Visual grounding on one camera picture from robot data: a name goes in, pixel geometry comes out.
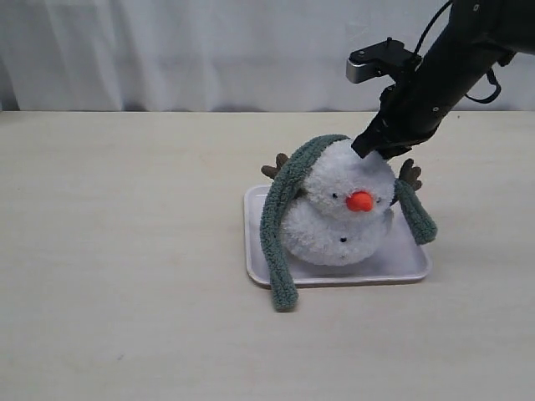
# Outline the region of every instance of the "white tray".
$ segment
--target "white tray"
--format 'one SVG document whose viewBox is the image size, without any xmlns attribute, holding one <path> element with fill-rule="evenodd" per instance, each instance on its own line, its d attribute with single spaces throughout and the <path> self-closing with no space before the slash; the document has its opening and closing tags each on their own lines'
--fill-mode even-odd
<svg viewBox="0 0 535 401">
<path fill-rule="evenodd" d="M 245 194 L 245 250 L 247 274 L 260 287 L 269 288 L 268 264 L 260 245 L 260 219 L 269 185 L 254 186 Z M 335 287 L 408 284 L 423 280 L 431 260 L 417 246 L 398 205 L 393 206 L 394 224 L 384 245 L 370 258 L 348 266 L 315 266 L 288 255 L 296 287 Z"/>
</svg>

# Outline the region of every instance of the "wooden table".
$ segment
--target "wooden table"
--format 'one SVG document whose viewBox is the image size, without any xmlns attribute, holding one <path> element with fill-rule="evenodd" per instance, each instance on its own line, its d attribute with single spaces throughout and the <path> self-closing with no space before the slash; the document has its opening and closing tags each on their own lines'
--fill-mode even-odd
<svg viewBox="0 0 535 401">
<path fill-rule="evenodd" d="M 453 113 L 410 154 L 422 283 L 275 313 L 248 279 L 261 165 L 371 117 L 1 113 L 0 399 L 532 401 L 535 113 Z"/>
</svg>

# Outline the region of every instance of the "white backdrop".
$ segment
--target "white backdrop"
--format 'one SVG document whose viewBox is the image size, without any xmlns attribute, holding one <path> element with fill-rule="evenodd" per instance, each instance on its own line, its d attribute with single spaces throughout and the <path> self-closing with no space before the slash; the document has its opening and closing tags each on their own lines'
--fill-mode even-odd
<svg viewBox="0 0 535 401">
<path fill-rule="evenodd" d="M 354 85 L 345 60 L 409 49 L 442 0 L 0 0 L 0 101 L 23 110 L 375 110 L 388 78 Z M 423 50 L 446 23 L 431 31 Z M 535 58 L 497 69 L 498 100 L 535 109 Z M 472 94 L 484 97 L 482 80 Z"/>
</svg>

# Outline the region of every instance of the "stuffed toy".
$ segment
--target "stuffed toy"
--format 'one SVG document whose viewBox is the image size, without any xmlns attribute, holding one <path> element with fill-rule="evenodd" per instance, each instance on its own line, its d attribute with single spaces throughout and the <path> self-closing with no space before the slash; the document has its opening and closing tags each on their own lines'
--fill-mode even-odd
<svg viewBox="0 0 535 401">
<path fill-rule="evenodd" d="M 389 234 L 400 203 L 418 245 L 436 238 L 436 224 L 419 202 L 421 169 L 408 159 L 399 178 L 379 153 L 360 158 L 345 135 L 312 138 L 291 157 L 279 154 L 261 172 L 273 179 L 262 208 L 260 242 L 273 304 L 295 307 L 298 290 L 287 252 L 314 265 L 343 266 L 372 256 Z"/>
</svg>

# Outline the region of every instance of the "orange carrot nose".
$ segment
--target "orange carrot nose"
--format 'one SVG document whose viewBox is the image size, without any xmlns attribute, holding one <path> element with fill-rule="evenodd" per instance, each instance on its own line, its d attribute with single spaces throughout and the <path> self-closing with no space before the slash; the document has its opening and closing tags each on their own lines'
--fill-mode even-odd
<svg viewBox="0 0 535 401">
<path fill-rule="evenodd" d="M 368 192 L 355 192 L 345 200 L 351 211 L 371 211 L 374 208 L 374 198 Z"/>
</svg>

